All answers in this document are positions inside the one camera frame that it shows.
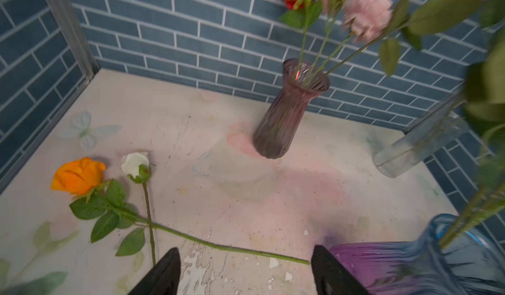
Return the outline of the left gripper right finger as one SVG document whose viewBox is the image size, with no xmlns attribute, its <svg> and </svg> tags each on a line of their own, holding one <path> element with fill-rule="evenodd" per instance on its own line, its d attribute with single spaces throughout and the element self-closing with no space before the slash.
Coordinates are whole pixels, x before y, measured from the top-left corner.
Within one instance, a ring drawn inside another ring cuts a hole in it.
<svg viewBox="0 0 505 295">
<path fill-rule="evenodd" d="M 310 263 L 318 295 L 370 295 L 324 246 L 314 247 Z"/>
</svg>

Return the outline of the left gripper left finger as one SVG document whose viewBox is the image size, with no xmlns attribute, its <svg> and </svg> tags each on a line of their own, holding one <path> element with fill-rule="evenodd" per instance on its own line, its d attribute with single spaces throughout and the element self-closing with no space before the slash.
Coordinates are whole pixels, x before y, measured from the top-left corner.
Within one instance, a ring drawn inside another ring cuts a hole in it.
<svg viewBox="0 0 505 295">
<path fill-rule="evenodd" d="M 171 248 L 128 293 L 129 295 L 176 295 L 181 275 L 179 250 Z"/>
</svg>

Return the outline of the blue purple gradient vase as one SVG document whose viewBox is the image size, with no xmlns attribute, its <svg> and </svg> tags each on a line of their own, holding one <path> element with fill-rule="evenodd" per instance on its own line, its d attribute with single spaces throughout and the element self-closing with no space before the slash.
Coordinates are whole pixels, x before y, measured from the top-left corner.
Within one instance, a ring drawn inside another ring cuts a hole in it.
<svg viewBox="0 0 505 295">
<path fill-rule="evenodd" d="M 504 255 L 482 231 L 439 247 L 455 219 L 435 216 L 413 241 L 351 243 L 330 252 L 370 294 L 503 294 Z"/>
</svg>

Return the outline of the clear ribbed glass vase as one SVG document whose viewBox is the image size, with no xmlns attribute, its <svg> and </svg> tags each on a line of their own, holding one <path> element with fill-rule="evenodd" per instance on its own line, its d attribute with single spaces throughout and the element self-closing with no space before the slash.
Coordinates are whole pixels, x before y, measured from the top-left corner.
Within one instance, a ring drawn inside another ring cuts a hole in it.
<svg viewBox="0 0 505 295">
<path fill-rule="evenodd" d="M 377 169 L 394 179 L 468 133 L 469 125 L 462 113 L 465 101 L 463 93 L 457 90 L 431 107 L 404 130 L 404 137 L 374 155 Z"/>
</svg>

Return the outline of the dark purple ribbed vase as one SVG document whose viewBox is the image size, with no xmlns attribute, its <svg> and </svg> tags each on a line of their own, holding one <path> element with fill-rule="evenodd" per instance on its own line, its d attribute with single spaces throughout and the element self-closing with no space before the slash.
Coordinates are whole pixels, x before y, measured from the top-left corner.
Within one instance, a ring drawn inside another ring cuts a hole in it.
<svg viewBox="0 0 505 295">
<path fill-rule="evenodd" d="M 264 117 L 257 125 L 252 144 L 261 156 L 277 159 L 289 150 L 302 117 L 312 99 L 330 88 L 323 72 L 315 75 L 311 84 L 305 85 L 311 65 L 290 58 L 283 63 L 283 86 Z"/>
</svg>

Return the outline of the small white flower spray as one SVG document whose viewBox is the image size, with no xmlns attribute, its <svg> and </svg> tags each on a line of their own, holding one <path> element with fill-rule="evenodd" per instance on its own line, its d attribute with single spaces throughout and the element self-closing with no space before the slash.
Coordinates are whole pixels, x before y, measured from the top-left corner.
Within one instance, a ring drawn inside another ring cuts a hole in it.
<svg viewBox="0 0 505 295">
<path fill-rule="evenodd" d="M 504 27 L 485 60 L 468 68 L 463 95 L 465 120 L 481 139 L 477 192 L 439 239 L 440 249 L 504 209 Z"/>
</svg>

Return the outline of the pink peony spray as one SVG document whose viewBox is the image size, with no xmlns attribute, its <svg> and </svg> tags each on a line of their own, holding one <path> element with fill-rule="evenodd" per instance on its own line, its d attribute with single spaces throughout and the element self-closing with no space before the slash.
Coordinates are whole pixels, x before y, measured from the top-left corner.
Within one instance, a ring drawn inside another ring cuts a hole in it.
<svg viewBox="0 0 505 295">
<path fill-rule="evenodd" d="M 352 36 L 357 41 L 365 43 L 379 37 L 388 26 L 392 18 L 392 0 L 321 0 L 323 11 L 326 13 L 324 25 L 324 39 L 316 56 L 317 59 L 323 54 L 323 50 L 338 15 L 343 13 L 342 26 L 349 29 L 348 36 L 341 42 L 345 44 Z"/>
</svg>

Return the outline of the red rose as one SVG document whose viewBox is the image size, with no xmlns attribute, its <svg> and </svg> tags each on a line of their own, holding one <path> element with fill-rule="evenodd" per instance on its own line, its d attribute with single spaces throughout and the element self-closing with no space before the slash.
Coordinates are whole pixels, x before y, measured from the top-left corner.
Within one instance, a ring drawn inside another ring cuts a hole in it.
<svg viewBox="0 0 505 295">
<path fill-rule="evenodd" d="M 287 11 L 280 16 L 280 22 L 290 28 L 300 29 L 302 31 L 301 51 L 295 79 L 300 82 L 303 80 L 303 85 L 308 87 L 314 67 L 310 67 L 309 71 L 303 72 L 302 61 L 309 28 L 319 19 L 323 10 L 323 3 L 321 0 L 284 0 L 284 3 L 287 7 Z"/>
<path fill-rule="evenodd" d="M 344 58 L 332 70 L 335 71 L 370 46 L 379 43 L 381 45 L 379 51 L 381 67 L 388 76 L 391 76 L 397 69 L 402 53 L 401 44 L 395 38 L 397 33 L 402 33 L 412 48 L 422 49 L 420 37 L 452 29 L 483 8 L 487 1 L 428 0 L 414 12 L 410 11 L 410 0 L 393 2 L 391 21 L 381 35 L 368 43 L 361 40 L 364 45 Z"/>
</svg>

